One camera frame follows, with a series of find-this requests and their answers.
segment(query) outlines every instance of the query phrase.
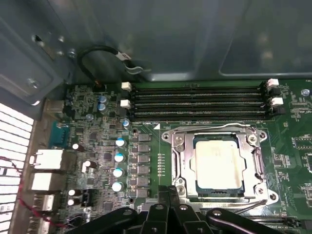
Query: red wire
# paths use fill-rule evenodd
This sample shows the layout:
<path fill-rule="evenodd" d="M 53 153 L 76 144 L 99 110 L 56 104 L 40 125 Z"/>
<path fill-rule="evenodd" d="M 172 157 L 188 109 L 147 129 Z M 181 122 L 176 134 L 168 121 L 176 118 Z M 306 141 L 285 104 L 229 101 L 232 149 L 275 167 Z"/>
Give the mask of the red wire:
<path fill-rule="evenodd" d="M 54 223 L 52 222 L 51 220 L 49 220 L 48 218 L 44 217 L 42 214 L 40 214 L 38 211 L 36 211 L 32 206 L 29 206 L 26 204 L 26 202 L 22 199 L 21 197 L 21 194 L 22 194 L 22 189 L 24 187 L 24 181 L 22 179 L 22 173 L 20 171 L 20 169 L 17 168 L 17 166 L 12 162 L 11 159 L 7 158 L 7 157 L 3 157 L 3 156 L 0 156 L 0 160 L 4 160 L 4 161 L 7 161 L 7 162 L 11 162 L 12 163 L 12 166 L 14 167 L 14 169 L 19 173 L 19 177 L 20 177 L 20 183 L 19 183 L 19 189 L 18 189 L 18 200 L 19 200 L 19 203 L 26 207 L 28 210 L 30 210 L 33 215 L 35 217 L 39 217 L 39 218 L 42 218 L 44 221 L 46 222 L 49 222 L 52 226 L 56 226 L 56 227 L 59 227 L 59 228 L 66 228 L 67 225 L 66 224 L 62 224 L 62 223 Z"/>

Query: motherboard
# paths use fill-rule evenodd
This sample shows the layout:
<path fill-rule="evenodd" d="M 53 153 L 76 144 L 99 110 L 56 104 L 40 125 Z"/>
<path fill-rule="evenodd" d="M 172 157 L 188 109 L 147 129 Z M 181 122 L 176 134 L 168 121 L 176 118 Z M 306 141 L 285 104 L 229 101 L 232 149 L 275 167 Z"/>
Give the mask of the motherboard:
<path fill-rule="evenodd" d="M 37 167 L 62 180 L 38 209 L 68 225 L 46 233 L 121 207 L 148 211 L 159 185 L 197 212 L 259 204 L 242 215 L 312 233 L 311 97 L 312 80 L 69 86 L 47 150 L 63 173 Z"/>

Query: green circuit board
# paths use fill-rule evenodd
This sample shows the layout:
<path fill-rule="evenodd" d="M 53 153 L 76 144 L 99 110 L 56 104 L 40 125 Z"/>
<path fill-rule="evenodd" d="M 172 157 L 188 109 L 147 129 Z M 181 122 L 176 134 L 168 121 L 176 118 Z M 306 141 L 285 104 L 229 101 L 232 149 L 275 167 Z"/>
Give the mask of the green circuit board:
<path fill-rule="evenodd" d="M 268 187 L 277 192 L 279 201 L 267 206 L 257 215 L 291 216 L 298 219 L 312 220 L 312 99 L 301 95 L 302 89 L 312 90 L 312 80 L 284 80 L 279 82 L 282 91 L 285 115 L 276 116 L 265 121 L 240 121 L 248 123 L 268 134 L 268 139 L 261 144 L 265 164 Z M 228 81 L 192 83 L 200 86 L 248 86 L 257 85 L 259 81 Z M 140 88 L 185 87 L 190 83 L 163 82 L 140 83 Z M 129 129 L 122 127 L 125 111 L 119 107 L 121 94 L 120 84 L 107 85 L 105 92 L 93 92 L 87 85 L 77 85 L 68 89 L 67 98 L 71 108 L 75 110 L 73 120 L 68 123 L 70 133 L 67 145 L 73 143 L 84 145 L 87 152 L 77 153 L 77 171 L 68 176 L 68 189 L 96 189 L 98 191 L 95 205 L 89 211 L 89 220 L 97 218 L 111 210 L 129 206 L 140 211 L 144 204 L 157 201 L 158 185 L 171 185 L 171 147 L 161 140 L 163 132 L 186 125 L 224 125 L 236 121 L 172 121 L 172 122 L 134 122 Z M 106 110 L 97 110 L 98 96 L 107 97 Z M 87 120 L 86 115 L 92 114 L 93 120 Z M 140 134 L 149 134 L 150 179 L 147 198 L 129 200 L 131 189 L 129 179 L 131 174 L 131 152 L 136 147 L 133 138 Z M 127 141 L 124 148 L 116 148 L 115 141 L 122 137 Z M 126 157 L 123 163 L 114 161 L 114 155 L 122 153 Z M 81 165 L 85 160 L 96 161 L 99 167 L 88 173 L 81 173 Z M 122 168 L 126 174 L 116 179 L 112 172 L 114 168 Z M 123 192 L 114 193 L 112 183 L 119 181 L 125 185 Z M 60 212 L 61 219 L 66 220 L 80 212 L 81 207 L 66 207 L 66 197 Z M 288 229 L 281 224 L 272 224 L 280 229 Z M 302 229 L 289 228 L 292 233 L 309 233 Z"/>

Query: ventilation grille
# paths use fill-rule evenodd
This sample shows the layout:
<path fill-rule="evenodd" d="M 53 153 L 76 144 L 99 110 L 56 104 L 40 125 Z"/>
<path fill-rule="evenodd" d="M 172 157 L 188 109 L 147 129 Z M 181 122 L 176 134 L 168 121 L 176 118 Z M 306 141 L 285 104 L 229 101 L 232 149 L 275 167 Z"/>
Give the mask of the ventilation grille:
<path fill-rule="evenodd" d="M 0 156 L 22 171 L 34 120 L 0 103 Z M 7 234 L 20 178 L 12 164 L 0 160 L 0 234 Z"/>

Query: cpu socket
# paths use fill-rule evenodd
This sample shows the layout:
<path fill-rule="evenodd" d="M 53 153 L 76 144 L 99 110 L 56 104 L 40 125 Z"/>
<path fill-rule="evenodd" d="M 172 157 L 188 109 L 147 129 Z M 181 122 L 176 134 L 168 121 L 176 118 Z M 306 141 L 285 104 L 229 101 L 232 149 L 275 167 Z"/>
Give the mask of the cpu socket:
<path fill-rule="evenodd" d="M 243 209 L 278 201 L 267 188 L 260 143 L 251 125 L 178 127 L 162 134 L 172 148 L 172 184 L 181 202 L 195 210 Z"/>

